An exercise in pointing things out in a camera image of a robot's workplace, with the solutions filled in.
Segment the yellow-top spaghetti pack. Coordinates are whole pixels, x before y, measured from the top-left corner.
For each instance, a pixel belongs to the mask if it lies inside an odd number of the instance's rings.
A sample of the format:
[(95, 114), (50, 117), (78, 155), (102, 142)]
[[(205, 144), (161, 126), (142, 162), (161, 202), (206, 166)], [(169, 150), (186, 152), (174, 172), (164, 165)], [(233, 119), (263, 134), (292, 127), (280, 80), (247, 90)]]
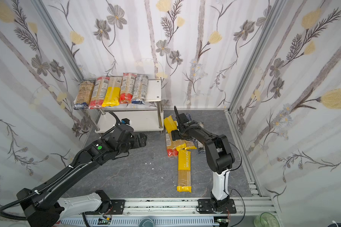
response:
[(183, 144), (185, 144), (185, 141), (182, 139), (178, 139), (176, 133), (172, 133), (173, 131), (177, 130), (177, 124), (173, 120), (172, 116), (168, 116), (164, 119), (164, 126), (168, 132), (169, 138), (171, 140), (172, 149), (180, 151), (183, 149)]

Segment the yellow pastatime pack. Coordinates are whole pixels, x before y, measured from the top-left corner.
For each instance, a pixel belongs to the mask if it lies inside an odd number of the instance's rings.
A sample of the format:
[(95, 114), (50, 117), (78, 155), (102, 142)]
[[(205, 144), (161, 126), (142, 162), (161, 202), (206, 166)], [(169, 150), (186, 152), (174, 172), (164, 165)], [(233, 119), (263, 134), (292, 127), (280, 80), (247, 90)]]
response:
[(197, 147), (194, 144), (194, 141), (186, 141), (185, 145), (186, 145), (185, 150), (197, 149)]
[(191, 187), (191, 152), (180, 150), (178, 154), (178, 192), (192, 192)]

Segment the small red-end spaghetti pack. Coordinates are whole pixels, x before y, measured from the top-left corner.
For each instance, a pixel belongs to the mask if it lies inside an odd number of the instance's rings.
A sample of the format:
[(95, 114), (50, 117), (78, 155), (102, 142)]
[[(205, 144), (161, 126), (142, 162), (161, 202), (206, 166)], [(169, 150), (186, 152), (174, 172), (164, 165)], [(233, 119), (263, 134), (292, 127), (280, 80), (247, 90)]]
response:
[(173, 144), (171, 136), (168, 133), (165, 134), (165, 139), (166, 139), (166, 150), (167, 150), (168, 157), (177, 157), (178, 151)]

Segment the yellow Pastatime pack front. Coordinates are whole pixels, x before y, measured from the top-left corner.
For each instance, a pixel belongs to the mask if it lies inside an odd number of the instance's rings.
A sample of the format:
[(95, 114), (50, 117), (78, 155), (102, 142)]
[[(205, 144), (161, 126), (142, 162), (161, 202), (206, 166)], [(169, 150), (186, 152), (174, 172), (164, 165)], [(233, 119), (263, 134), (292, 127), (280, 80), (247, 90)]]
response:
[(180, 150), (178, 154), (178, 192), (192, 192), (191, 187), (191, 152)]

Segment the yellow-end spaghetti pack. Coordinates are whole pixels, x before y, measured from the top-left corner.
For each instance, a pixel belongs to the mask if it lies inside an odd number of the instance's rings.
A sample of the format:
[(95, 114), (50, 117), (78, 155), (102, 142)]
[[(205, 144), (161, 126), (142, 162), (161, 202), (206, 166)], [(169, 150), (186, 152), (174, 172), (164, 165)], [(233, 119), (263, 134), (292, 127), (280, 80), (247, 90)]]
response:
[(122, 77), (110, 77), (102, 107), (116, 107), (120, 105), (121, 85)]

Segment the blue clear label spaghetti pack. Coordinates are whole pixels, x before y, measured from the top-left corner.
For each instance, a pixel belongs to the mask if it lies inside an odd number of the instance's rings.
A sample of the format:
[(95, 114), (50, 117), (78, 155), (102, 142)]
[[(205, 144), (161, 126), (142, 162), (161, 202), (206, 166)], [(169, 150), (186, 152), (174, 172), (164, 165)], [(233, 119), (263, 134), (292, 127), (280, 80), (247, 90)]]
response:
[(135, 86), (133, 90), (132, 104), (144, 105), (148, 91), (148, 75), (138, 74), (135, 79)]

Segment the dark blue-top spaghetti pack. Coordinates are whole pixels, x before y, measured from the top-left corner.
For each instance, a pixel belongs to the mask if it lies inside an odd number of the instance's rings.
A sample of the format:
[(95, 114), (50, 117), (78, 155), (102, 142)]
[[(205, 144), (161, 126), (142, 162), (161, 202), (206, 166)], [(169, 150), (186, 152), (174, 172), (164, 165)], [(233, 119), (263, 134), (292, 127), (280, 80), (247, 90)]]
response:
[(90, 101), (92, 98), (93, 89), (95, 86), (95, 80), (84, 80), (78, 90), (78, 95), (74, 102), (74, 109), (88, 109), (90, 105)]

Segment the blue Barilla spaghetti pack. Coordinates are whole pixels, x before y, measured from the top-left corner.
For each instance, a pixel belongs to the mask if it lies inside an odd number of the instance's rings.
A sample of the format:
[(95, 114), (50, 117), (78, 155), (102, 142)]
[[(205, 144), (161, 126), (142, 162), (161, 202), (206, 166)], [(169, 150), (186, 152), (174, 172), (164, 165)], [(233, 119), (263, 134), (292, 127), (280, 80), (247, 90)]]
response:
[(189, 121), (192, 121), (192, 117), (191, 117), (190, 113), (186, 113), (185, 115)]

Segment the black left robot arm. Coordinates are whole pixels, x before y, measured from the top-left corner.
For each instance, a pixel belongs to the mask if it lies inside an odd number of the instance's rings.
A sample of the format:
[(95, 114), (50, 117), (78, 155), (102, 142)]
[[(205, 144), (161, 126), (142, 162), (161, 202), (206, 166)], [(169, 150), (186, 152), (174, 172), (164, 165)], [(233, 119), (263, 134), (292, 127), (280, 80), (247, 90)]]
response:
[(54, 177), (33, 189), (24, 188), (17, 200), (0, 207), (0, 217), (27, 221), (32, 227), (51, 227), (64, 218), (69, 205), (60, 198), (87, 174), (110, 160), (125, 158), (129, 150), (146, 146), (147, 136), (134, 132), (128, 119), (120, 120), (114, 112), (115, 125), (87, 147)]

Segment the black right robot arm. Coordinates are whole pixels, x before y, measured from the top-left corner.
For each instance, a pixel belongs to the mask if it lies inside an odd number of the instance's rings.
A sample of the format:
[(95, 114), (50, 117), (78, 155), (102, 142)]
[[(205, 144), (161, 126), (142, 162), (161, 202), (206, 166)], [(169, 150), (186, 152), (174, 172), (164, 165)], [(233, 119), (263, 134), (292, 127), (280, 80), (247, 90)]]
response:
[(195, 139), (204, 146), (207, 164), (213, 171), (210, 205), (213, 212), (222, 213), (230, 202), (227, 183), (235, 162), (231, 144), (225, 135), (216, 135), (205, 130), (196, 121), (189, 120), (184, 113), (179, 113), (176, 107), (174, 111), (178, 126), (171, 134), (176, 139)]

